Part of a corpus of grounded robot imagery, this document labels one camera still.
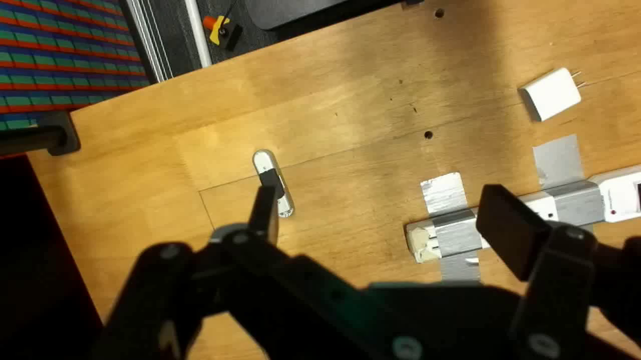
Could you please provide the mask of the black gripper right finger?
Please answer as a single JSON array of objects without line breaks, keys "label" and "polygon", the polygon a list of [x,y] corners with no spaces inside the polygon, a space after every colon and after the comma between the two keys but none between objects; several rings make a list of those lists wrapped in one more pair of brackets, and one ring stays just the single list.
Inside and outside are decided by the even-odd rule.
[{"label": "black gripper right finger", "polygon": [[478,230],[503,264],[520,280],[528,280],[549,239],[551,225],[503,185],[487,185],[482,192]]}]

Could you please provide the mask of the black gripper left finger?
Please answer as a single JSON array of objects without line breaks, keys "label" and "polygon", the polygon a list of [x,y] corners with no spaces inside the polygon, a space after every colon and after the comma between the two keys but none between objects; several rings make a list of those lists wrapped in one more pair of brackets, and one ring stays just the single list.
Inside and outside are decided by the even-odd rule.
[{"label": "black gripper left finger", "polygon": [[272,186],[261,186],[255,196],[253,212],[248,219],[248,230],[274,244],[278,239],[278,206],[276,190]]}]

